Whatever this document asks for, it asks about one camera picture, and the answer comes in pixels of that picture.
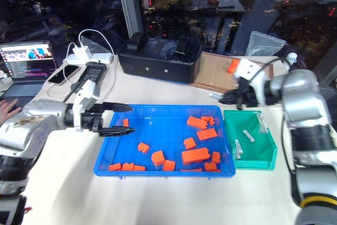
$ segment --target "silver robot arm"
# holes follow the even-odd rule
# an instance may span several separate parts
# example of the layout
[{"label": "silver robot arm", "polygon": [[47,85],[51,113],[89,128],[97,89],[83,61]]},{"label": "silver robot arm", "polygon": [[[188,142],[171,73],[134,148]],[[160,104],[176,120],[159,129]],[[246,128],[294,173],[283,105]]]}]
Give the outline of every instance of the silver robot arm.
[{"label": "silver robot arm", "polygon": [[295,224],[336,225],[337,149],[330,137],[331,117],[316,76],[309,70],[294,70],[270,81],[259,69],[241,60],[234,77],[244,88],[225,93],[220,102],[230,104],[240,99],[252,106],[283,104],[295,168],[290,170],[292,198],[302,208]]},{"label": "silver robot arm", "polygon": [[123,126],[103,128],[105,110],[126,112],[132,108],[119,103],[95,104],[98,97],[97,86],[88,80],[74,104],[31,101],[0,126],[0,224],[21,224],[26,202],[21,193],[51,132],[75,127],[77,131],[89,129],[100,136],[120,136],[134,131]]}]

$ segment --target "white cable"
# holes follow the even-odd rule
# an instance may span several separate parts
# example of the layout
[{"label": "white cable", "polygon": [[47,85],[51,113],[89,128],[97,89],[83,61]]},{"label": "white cable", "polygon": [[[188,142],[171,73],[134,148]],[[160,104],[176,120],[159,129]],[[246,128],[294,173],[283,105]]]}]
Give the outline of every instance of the white cable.
[{"label": "white cable", "polygon": [[52,99],[62,99],[62,98],[64,98],[64,97],[67,97],[68,96],[68,94],[67,95],[64,95],[64,96],[62,96],[62,97],[53,97],[53,96],[51,96],[50,94],[49,94],[49,90],[50,90],[50,88],[51,87],[53,87],[55,84],[51,84],[50,86],[49,86],[49,88],[48,88],[48,90],[47,90],[47,95],[48,95],[48,97],[51,97]]},{"label": "white cable", "polygon": [[65,60],[64,60],[64,63],[63,63],[63,76],[64,76],[65,81],[67,81],[70,85],[72,85],[73,83],[70,82],[70,81],[67,79],[67,77],[65,76],[64,69],[65,69],[65,67],[66,67],[66,63],[67,63],[67,58],[68,58],[68,54],[69,54],[70,45],[72,45],[72,44],[74,44],[75,47],[77,47],[77,45],[76,45],[75,43],[73,43],[73,42],[70,42],[70,43],[69,43],[68,49],[67,49],[67,54],[66,54],[66,56],[65,56]]},{"label": "white cable", "polygon": [[105,77],[104,77],[103,80],[100,80],[100,81],[99,81],[99,83],[102,83],[102,82],[103,82],[104,80],[106,80],[107,77],[110,75],[110,71],[109,71],[109,68],[108,68],[108,67],[106,68],[106,70],[107,70],[107,74],[105,75]]},{"label": "white cable", "polygon": [[112,92],[112,89],[115,85],[115,82],[116,82],[116,68],[117,68],[117,63],[118,63],[118,59],[117,59],[117,56],[115,55],[114,56],[114,63],[115,65],[113,66],[113,70],[114,70],[114,80],[112,82],[112,86],[111,88],[109,89],[109,91],[107,92],[107,94],[104,96],[104,98],[100,99],[97,103],[100,104],[102,102],[104,102],[104,100],[110,95],[110,93]]},{"label": "white cable", "polygon": [[[109,45],[109,47],[110,47],[110,49],[111,49],[112,54],[114,55],[114,61],[113,61],[113,63],[115,64],[115,65],[113,66],[113,70],[114,70],[114,80],[113,80],[113,82],[112,82],[112,86],[111,86],[109,92],[104,96],[103,99],[99,99],[99,101],[97,102],[97,103],[99,104],[99,103],[102,103],[102,102],[103,102],[103,101],[110,95],[110,93],[111,93],[111,91],[112,91],[112,89],[113,89],[113,87],[114,87],[114,85],[115,85],[115,82],[116,82],[116,68],[117,68],[118,58],[117,58],[117,55],[115,55],[115,52],[114,52],[114,50],[113,50],[111,44],[109,43],[109,41],[105,38],[105,36],[104,36],[100,31],[97,31],[97,30],[95,30],[95,29],[85,29],[85,30],[82,30],[82,31],[78,34],[78,41],[80,42],[81,47],[84,46],[83,43],[82,43],[82,41],[81,41],[81,34],[84,33],[84,32],[86,32],[86,31],[92,31],[92,32],[97,32],[97,33],[99,33],[99,34],[103,37],[103,39],[105,39],[105,41],[107,42],[107,44]],[[108,70],[108,74],[105,76],[105,78],[104,78],[101,82],[103,82],[104,80],[106,80],[106,78],[109,76],[109,74],[110,74],[110,73],[109,73],[109,69],[107,69],[107,70]]]}]

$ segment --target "laptop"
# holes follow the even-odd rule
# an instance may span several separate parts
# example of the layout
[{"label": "laptop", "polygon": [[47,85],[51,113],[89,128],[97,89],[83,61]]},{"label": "laptop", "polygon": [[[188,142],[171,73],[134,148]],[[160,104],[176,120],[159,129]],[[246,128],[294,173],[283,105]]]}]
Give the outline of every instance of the laptop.
[{"label": "laptop", "polygon": [[13,80],[13,85],[0,99],[18,99],[16,107],[23,107],[32,100],[56,70],[48,41],[1,44],[0,58]]}]

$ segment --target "orange lego brick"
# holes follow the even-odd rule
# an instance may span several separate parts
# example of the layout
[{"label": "orange lego brick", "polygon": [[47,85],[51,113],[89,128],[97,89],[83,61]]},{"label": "orange lego brick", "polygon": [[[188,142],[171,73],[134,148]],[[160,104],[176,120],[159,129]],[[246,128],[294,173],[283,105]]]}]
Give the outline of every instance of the orange lego brick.
[{"label": "orange lego brick", "polygon": [[198,131],[196,135],[198,136],[200,141],[204,141],[210,138],[217,137],[217,133],[215,129],[207,129],[203,131]]},{"label": "orange lego brick", "polygon": [[210,126],[214,126],[215,124],[214,117],[212,116],[201,116],[201,119],[207,121]]},{"label": "orange lego brick", "polygon": [[133,171],[134,163],[123,163],[122,171]]},{"label": "orange lego brick", "polygon": [[138,150],[142,151],[143,153],[146,153],[147,151],[149,151],[150,146],[145,144],[144,142],[141,142],[138,144]]},{"label": "orange lego brick", "polygon": [[200,163],[204,160],[207,160],[211,157],[211,154],[209,154],[208,148],[201,148],[194,150],[194,153],[196,155],[196,162]]},{"label": "orange lego brick", "polygon": [[202,169],[198,168],[198,169],[193,169],[193,170],[180,170],[180,171],[202,171]]},{"label": "orange lego brick", "polygon": [[189,126],[193,126],[198,129],[206,129],[207,128],[207,122],[203,121],[201,119],[198,119],[196,117],[190,116],[189,119],[187,120],[187,124]]},{"label": "orange lego brick", "polygon": [[175,162],[170,160],[165,160],[163,171],[174,171]]},{"label": "orange lego brick", "polygon": [[216,163],[205,163],[205,171],[214,171],[216,170]]},{"label": "orange lego brick", "polygon": [[134,170],[134,171],[145,171],[146,168],[145,168],[145,166],[135,165],[135,166],[133,167],[133,170]]},{"label": "orange lego brick", "polygon": [[194,139],[191,137],[191,138],[188,138],[184,141],[184,145],[185,145],[185,148],[187,150],[190,150],[190,149],[193,149],[196,147],[196,144],[195,144],[195,141]]},{"label": "orange lego brick", "polygon": [[210,117],[208,117],[208,116],[201,116],[201,119],[203,120],[203,121],[210,121]]},{"label": "orange lego brick", "polygon": [[213,163],[220,163],[220,153],[219,152],[216,152],[216,151],[213,151],[212,153],[212,162]]},{"label": "orange lego brick", "polygon": [[122,169],[122,164],[121,163],[111,164],[109,166],[109,171],[119,171],[121,169]]},{"label": "orange lego brick", "polygon": [[165,162],[163,151],[154,152],[151,156],[152,162],[155,166],[163,165]]},{"label": "orange lego brick", "polygon": [[189,165],[190,163],[193,163],[197,160],[194,151],[195,150],[188,150],[188,151],[181,152],[184,165]]},{"label": "orange lego brick", "polygon": [[123,126],[128,128],[128,119],[124,119],[123,120]]},{"label": "orange lego brick", "polygon": [[234,60],[232,61],[231,65],[228,67],[227,72],[233,74],[233,73],[236,71],[236,69],[237,69],[239,63],[240,63],[240,60],[239,60],[239,59],[234,59]]}]

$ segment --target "laptop screen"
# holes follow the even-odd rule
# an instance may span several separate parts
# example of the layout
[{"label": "laptop screen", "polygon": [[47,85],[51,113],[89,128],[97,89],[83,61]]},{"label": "laptop screen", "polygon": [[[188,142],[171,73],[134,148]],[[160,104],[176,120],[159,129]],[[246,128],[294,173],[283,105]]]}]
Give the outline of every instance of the laptop screen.
[{"label": "laptop screen", "polygon": [[46,41],[2,44],[0,56],[15,81],[46,80],[56,70]]}]

